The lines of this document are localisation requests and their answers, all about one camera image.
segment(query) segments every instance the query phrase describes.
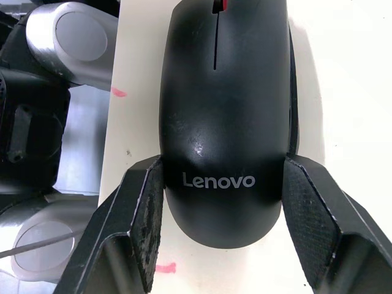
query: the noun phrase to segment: lenovo logo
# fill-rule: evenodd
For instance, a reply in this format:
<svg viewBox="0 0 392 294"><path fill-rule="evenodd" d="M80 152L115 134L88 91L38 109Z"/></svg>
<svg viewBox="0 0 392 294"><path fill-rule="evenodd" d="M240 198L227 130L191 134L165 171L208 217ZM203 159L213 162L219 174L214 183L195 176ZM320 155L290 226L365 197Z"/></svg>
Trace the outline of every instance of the lenovo logo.
<svg viewBox="0 0 392 294"><path fill-rule="evenodd" d="M241 185L245 188L250 188L254 186L256 180L253 176L240 176L239 178L201 178L196 176L193 178L192 182L187 182L186 173L183 173L183 184L186 187L196 187L196 188L206 188L206 189L227 189L231 185L235 189L238 189Z"/></svg>

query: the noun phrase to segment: white table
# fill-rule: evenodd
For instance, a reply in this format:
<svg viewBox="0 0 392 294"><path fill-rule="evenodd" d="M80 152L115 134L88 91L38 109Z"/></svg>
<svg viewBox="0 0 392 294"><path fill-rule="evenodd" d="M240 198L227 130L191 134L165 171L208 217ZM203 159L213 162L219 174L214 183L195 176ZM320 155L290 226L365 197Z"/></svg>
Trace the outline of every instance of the white table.
<svg viewBox="0 0 392 294"><path fill-rule="evenodd" d="M122 0L100 198L139 160L159 154L162 60L179 0ZM325 165L392 239L392 3L288 0L298 77L299 154ZM230 251L199 245L164 206L153 293L307 294L284 216L259 242Z"/></svg>

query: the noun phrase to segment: pink mark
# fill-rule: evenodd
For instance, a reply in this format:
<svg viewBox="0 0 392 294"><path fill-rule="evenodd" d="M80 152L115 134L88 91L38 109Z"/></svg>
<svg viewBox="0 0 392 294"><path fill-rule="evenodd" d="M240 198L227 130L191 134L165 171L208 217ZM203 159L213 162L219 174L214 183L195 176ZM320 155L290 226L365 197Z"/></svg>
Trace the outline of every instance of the pink mark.
<svg viewBox="0 0 392 294"><path fill-rule="evenodd" d="M164 274L175 274L176 273L176 263L172 262L169 265L157 265L155 267L157 273L164 273Z"/></svg>
<svg viewBox="0 0 392 294"><path fill-rule="evenodd" d="M120 98L123 98L123 97L127 96L127 93L126 93L126 92L120 91L119 89L117 89L117 88L115 88L115 87L111 87L111 92L112 92L115 96L120 97Z"/></svg>

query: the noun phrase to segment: circular cap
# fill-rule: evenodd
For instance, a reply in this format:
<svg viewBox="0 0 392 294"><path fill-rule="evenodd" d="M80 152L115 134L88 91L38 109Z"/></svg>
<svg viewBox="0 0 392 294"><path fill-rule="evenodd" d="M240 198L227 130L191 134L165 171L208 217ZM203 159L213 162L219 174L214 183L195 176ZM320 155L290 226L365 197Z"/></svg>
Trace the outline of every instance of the circular cap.
<svg viewBox="0 0 392 294"><path fill-rule="evenodd" d="M80 12L63 15L56 25L61 48L80 61L93 61L106 51L108 39L98 21Z"/></svg>
<svg viewBox="0 0 392 294"><path fill-rule="evenodd" d="M72 233L72 230L61 222L44 222L27 230L19 239L17 247L44 241L57 236ZM74 239L67 240L27 251L15 256L15 261L26 271L46 271L65 261L74 246Z"/></svg>

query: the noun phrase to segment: black computer mouse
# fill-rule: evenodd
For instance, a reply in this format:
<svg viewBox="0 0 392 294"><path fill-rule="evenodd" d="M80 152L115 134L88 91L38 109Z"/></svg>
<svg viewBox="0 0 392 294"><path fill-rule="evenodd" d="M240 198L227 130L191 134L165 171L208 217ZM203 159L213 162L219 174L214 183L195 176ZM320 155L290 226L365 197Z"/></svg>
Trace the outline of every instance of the black computer mouse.
<svg viewBox="0 0 392 294"><path fill-rule="evenodd" d="M182 0L160 97L166 196L180 228L216 248L247 246L281 211L290 145L286 0Z"/></svg>

